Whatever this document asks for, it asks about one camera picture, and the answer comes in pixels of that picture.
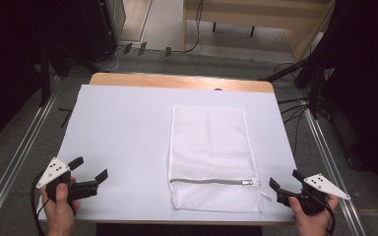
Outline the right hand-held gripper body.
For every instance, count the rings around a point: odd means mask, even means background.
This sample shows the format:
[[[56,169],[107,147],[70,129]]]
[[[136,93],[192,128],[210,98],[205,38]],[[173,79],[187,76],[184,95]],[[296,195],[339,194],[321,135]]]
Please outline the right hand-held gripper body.
[[[295,197],[299,200],[305,214],[315,215],[324,210],[328,195],[350,200],[349,194],[345,193],[319,173],[305,177],[301,192],[298,194],[284,190],[281,187],[280,192],[277,194],[277,202],[286,207],[290,207],[288,198]]]

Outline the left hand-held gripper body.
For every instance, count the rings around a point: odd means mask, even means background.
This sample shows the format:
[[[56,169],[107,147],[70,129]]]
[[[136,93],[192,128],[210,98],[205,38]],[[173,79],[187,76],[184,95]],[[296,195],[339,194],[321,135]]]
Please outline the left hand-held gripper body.
[[[95,179],[81,183],[75,182],[71,180],[71,172],[68,164],[57,157],[53,157],[35,186],[38,189],[45,187],[47,197],[55,202],[57,185],[65,183],[69,190],[68,204],[70,207],[75,200],[97,195],[99,184]]]

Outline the person's right hand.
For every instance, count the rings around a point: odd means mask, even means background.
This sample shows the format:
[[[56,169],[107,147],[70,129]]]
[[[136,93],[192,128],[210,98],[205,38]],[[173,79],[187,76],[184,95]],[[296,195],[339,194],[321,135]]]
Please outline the person's right hand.
[[[289,197],[288,201],[293,212],[298,236],[329,236],[327,229],[332,217],[326,209],[310,216],[304,213],[297,198]]]

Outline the person's left hand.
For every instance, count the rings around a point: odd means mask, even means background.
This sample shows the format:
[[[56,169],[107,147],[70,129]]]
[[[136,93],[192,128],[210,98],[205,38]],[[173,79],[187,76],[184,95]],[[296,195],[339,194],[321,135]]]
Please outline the person's left hand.
[[[47,236],[74,236],[75,235],[75,214],[80,208],[78,202],[73,202],[73,206],[68,204],[69,190],[65,183],[60,183],[56,187],[56,201],[49,201],[46,188],[40,189],[41,198],[46,205],[44,213],[47,218]]]

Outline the white table sheet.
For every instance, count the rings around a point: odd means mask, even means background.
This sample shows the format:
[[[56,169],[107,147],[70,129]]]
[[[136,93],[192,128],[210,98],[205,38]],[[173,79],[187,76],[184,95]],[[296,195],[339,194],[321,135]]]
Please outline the white table sheet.
[[[241,108],[245,112],[263,191],[259,212],[176,210],[167,183],[171,110],[175,106]],[[275,95],[212,89],[81,87],[57,154],[65,162],[80,156],[80,181],[102,170],[107,179],[96,196],[83,199],[76,217],[89,222],[165,224],[290,224],[291,211],[276,201],[275,178],[295,190],[295,166]]]

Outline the white mesh laundry bag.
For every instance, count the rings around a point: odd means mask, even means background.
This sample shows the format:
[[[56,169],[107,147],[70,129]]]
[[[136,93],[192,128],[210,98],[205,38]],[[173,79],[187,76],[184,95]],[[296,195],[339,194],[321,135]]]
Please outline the white mesh laundry bag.
[[[259,212],[262,191],[245,113],[239,108],[172,108],[168,185],[175,208]]]

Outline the black metal stand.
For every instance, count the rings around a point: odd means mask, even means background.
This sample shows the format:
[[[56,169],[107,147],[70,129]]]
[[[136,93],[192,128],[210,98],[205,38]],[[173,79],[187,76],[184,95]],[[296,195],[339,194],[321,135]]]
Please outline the black metal stand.
[[[69,66],[66,62],[67,58],[73,59],[93,73],[97,73],[99,71],[99,68],[97,66],[80,57],[77,53],[73,52],[65,46],[56,43],[44,44],[40,50],[40,107],[42,107],[50,97],[49,66],[52,66],[57,75],[67,76],[70,71]]]
[[[294,84],[298,89],[304,89],[307,85],[310,85],[310,92],[307,96],[308,108],[312,117],[317,119],[319,91],[325,79],[324,72],[326,70],[324,63],[320,59],[310,55],[299,62],[289,63],[288,67],[274,72],[265,79],[260,79],[260,82],[272,83],[297,70],[299,70],[299,74],[294,80]]]

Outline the person's dark clothing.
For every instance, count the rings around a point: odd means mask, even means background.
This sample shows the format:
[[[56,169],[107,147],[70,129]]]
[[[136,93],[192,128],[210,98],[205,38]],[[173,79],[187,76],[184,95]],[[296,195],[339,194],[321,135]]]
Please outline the person's dark clothing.
[[[263,236],[260,226],[99,223],[96,236]]]

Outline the dark curtain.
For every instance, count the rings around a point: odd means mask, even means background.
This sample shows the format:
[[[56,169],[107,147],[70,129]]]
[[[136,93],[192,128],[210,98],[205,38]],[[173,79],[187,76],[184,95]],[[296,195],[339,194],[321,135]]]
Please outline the dark curtain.
[[[378,0],[337,0],[314,55],[334,70],[321,93],[344,115],[346,148],[378,175]]]
[[[0,133],[40,87],[38,27],[33,0],[0,0]]]

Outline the black cabinet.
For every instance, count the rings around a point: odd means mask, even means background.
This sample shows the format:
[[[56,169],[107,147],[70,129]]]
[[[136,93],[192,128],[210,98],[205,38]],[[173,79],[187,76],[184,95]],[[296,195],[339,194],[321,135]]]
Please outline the black cabinet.
[[[87,57],[100,62],[118,46],[126,20],[123,0],[79,0],[84,11]]]

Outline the light wooden furniture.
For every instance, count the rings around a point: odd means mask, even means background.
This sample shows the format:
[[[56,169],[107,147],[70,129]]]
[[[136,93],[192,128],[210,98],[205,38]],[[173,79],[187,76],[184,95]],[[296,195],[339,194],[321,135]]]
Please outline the light wooden furniture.
[[[183,0],[182,36],[186,22],[194,21],[200,1],[201,19],[224,23],[284,30],[293,60],[305,58],[316,36],[331,20],[337,0]]]

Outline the metal floor rail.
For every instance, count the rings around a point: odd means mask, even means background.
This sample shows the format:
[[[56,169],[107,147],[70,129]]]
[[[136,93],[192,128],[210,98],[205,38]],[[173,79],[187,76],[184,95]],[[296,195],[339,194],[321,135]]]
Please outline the metal floor rail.
[[[313,115],[306,111],[306,119],[310,130],[313,134],[317,148],[320,152],[324,165],[326,167],[329,179],[333,181],[341,190],[347,192],[347,187],[343,181],[343,178],[339,172],[336,162],[332,156],[331,150],[326,142],[324,134],[319,126],[318,121]],[[357,209],[354,206],[352,200],[340,200],[341,210],[346,219],[348,229],[351,236],[367,236],[366,232],[361,224],[360,217]]]
[[[18,176],[32,144],[45,121],[63,79],[50,80],[50,96],[39,106],[34,95],[0,134],[0,208]]]

